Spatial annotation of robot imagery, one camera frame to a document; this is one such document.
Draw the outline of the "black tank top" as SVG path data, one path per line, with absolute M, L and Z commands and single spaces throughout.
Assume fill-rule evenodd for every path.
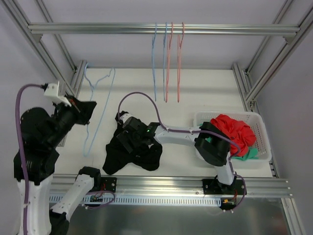
M 162 145 L 156 141 L 151 145 L 142 145 L 132 153 L 128 153 L 118 141 L 117 135 L 122 132 L 122 125 L 117 123 L 117 128 L 111 141 L 106 145 L 106 159 L 102 169 L 108 175 L 113 175 L 127 164 L 133 163 L 144 170 L 155 171 L 159 168 Z

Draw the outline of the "blue hanger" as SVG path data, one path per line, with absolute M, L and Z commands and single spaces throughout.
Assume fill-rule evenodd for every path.
M 98 107 L 95 108 L 95 114 L 91 119 L 91 124 L 86 127 L 86 137 L 84 139 L 82 154 L 83 157 L 89 158 L 95 145 L 96 138 L 100 131 L 104 116 L 112 95 L 113 86 L 116 79 L 116 69 L 114 67 L 107 70 L 107 73 L 94 79 L 89 75 L 89 64 L 84 67 L 84 81 L 87 82 L 90 89 L 89 100 L 98 101 Z
M 164 36 L 163 36 L 163 100 L 165 102 L 166 100 L 166 87 L 165 87 L 165 48 L 166 48 L 166 41 L 167 41 L 167 27 L 168 24 L 167 22 L 165 23 L 165 32 L 164 32 Z
M 155 31 L 152 37 L 152 49 L 151 49 L 151 62 L 152 62 L 152 78 L 154 87 L 154 100 L 157 101 L 157 84 L 156 84 L 156 72 L 155 72 L 155 41 L 157 36 L 157 23 L 155 23 Z

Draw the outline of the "pink hanger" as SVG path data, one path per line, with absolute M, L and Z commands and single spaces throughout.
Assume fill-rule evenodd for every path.
M 168 36 L 167 45 L 167 70 L 166 70 L 166 87 L 165 87 L 165 102 L 168 102 L 169 97 L 169 78 L 170 78 L 170 62 L 171 62 L 171 45 L 173 38 L 173 23 L 171 23 L 171 34 Z
M 184 39 L 185 24 L 182 22 L 182 34 L 177 36 L 177 102 L 180 102 L 181 50 Z

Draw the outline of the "red tank top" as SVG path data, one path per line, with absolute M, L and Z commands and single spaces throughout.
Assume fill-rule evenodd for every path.
M 212 118 L 210 122 L 239 146 L 240 152 L 233 157 L 234 159 L 242 161 L 256 159 L 258 150 L 252 148 L 256 142 L 256 136 L 249 125 L 224 114 Z

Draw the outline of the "green tank top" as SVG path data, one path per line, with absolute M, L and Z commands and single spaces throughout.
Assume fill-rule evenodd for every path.
M 214 135 L 209 135 L 205 140 L 210 143 L 209 149 L 214 156 L 218 156 L 223 160 L 229 153 L 233 156 L 233 159 L 241 161 L 257 159 L 258 150 L 252 147 L 256 142 L 256 136 L 250 126 L 245 122 L 212 119 L 211 122 L 202 123 L 199 128 L 207 128 L 208 131 L 224 136 L 236 144 L 232 145 Z

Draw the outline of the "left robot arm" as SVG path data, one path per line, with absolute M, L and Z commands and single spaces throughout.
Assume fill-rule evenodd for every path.
M 34 107 L 20 119 L 23 153 L 14 157 L 14 178 L 17 180 L 22 206 L 21 235 L 65 235 L 70 218 L 83 197 L 98 191 L 102 180 L 100 170 L 85 166 L 79 170 L 74 184 L 62 200 L 49 205 L 49 193 L 59 157 L 57 145 L 76 124 L 87 125 L 97 103 L 79 101 L 67 96 L 70 105 L 59 103 L 49 115 L 45 109 Z

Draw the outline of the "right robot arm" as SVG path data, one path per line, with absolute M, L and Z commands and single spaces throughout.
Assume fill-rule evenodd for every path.
M 236 188 L 236 176 L 230 160 L 231 146 L 239 147 L 227 135 L 210 122 L 199 128 L 183 128 L 163 125 L 161 122 L 143 123 L 140 119 L 126 113 L 117 119 L 122 132 L 118 141 L 129 153 L 142 146 L 153 144 L 178 144 L 191 146 L 210 165 L 214 166 L 217 176 L 208 187 L 215 194 L 232 194 Z

